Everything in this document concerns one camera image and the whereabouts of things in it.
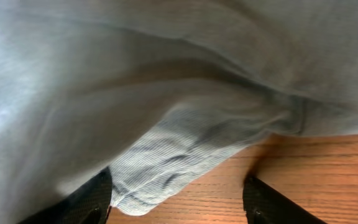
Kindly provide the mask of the light blue printed t-shirt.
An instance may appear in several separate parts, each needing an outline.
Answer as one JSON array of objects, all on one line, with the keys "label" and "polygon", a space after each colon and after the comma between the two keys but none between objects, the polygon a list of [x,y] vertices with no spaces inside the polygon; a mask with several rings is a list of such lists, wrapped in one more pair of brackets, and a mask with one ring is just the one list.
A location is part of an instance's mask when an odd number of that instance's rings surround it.
[{"label": "light blue printed t-shirt", "polygon": [[103,169],[144,215],[271,134],[358,134],[358,0],[0,1],[0,223]]}]

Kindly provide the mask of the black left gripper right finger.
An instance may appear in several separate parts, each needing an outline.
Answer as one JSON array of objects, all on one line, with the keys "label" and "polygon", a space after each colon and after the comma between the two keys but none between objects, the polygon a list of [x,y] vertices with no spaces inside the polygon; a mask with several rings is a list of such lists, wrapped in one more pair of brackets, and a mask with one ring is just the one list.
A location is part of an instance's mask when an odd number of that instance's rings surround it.
[{"label": "black left gripper right finger", "polygon": [[248,224],[326,224],[254,176],[246,177],[242,200]]}]

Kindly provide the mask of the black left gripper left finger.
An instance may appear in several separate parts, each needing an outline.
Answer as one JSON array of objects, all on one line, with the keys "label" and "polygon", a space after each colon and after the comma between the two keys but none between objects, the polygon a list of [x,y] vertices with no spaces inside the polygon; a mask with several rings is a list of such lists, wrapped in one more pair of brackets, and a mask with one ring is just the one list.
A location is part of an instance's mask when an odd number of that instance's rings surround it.
[{"label": "black left gripper left finger", "polygon": [[105,168],[65,200],[20,224],[106,224],[111,211],[111,192],[111,173]]}]

